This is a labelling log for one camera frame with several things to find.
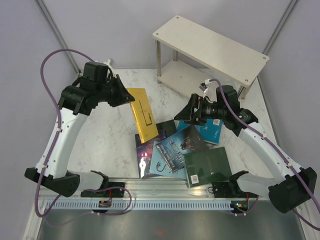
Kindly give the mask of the yellow book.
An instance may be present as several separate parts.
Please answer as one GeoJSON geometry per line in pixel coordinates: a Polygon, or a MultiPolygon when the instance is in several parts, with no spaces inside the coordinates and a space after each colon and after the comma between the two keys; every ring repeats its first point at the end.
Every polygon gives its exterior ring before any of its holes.
{"type": "Polygon", "coordinates": [[[130,103],[141,143],[158,136],[158,129],[145,88],[127,88],[134,97],[130,103]]]}

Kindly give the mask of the light blue cat book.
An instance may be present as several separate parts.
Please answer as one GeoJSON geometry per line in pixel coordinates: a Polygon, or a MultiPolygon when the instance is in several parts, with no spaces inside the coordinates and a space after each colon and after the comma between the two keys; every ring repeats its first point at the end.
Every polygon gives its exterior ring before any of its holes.
{"type": "Polygon", "coordinates": [[[186,172],[185,169],[177,170],[176,172],[172,173],[169,167],[167,166],[166,161],[163,159],[162,155],[159,153],[156,145],[158,144],[158,141],[155,141],[153,143],[153,152],[150,162],[150,173],[165,176],[165,177],[172,177],[172,178],[178,178],[186,180],[186,172]]]}

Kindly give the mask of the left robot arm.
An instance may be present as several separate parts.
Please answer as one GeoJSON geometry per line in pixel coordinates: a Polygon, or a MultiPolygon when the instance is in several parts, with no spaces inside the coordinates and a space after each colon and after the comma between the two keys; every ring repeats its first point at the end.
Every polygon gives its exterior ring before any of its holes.
{"type": "Polygon", "coordinates": [[[45,187],[57,195],[71,197],[81,191],[83,197],[91,193],[103,198],[110,190],[109,177],[100,171],[72,172],[68,162],[81,128],[92,110],[106,102],[118,107],[134,101],[118,74],[84,74],[74,84],[67,86],[55,104],[57,119],[42,158],[35,167],[25,170],[24,176],[37,184],[35,198],[45,187]]]}

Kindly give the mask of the purple galaxy cover book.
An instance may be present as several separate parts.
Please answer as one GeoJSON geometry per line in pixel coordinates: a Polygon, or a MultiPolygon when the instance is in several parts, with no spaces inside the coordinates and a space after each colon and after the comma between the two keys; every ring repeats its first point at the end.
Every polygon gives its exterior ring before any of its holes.
{"type": "Polygon", "coordinates": [[[141,179],[158,177],[158,174],[150,172],[154,142],[161,142],[166,136],[165,130],[159,130],[159,135],[142,143],[139,134],[135,134],[135,146],[139,177],[141,179]]]}

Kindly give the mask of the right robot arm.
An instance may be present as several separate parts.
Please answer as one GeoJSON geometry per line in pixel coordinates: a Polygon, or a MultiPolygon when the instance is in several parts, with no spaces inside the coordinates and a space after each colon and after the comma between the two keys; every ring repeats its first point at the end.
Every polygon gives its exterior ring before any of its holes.
{"type": "Polygon", "coordinates": [[[287,213],[306,201],[315,199],[317,173],[303,168],[263,134],[258,118],[242,108],[237,91],[231,85],[216,88],[216,101],[193,93],[187,105],[174,117],[190,125],[204,125],[208,119],[219,119],[234,135],[245,142],[272,174],[265,178],[242,171],[228,184],[234,197],[245,192],[269,199],[281,213],[287,213]]]}

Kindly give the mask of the black book Moon and Sixpence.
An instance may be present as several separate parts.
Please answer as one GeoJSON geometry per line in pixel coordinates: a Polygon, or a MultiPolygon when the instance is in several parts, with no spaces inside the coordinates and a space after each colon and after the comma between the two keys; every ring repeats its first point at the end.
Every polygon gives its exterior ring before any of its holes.
{"type": "Polygon", "coordinates": [[[170,137],[177,132],[177,127],[173,119],[156,124],[158,131],[165,131],[166,137],[170,137]]]}

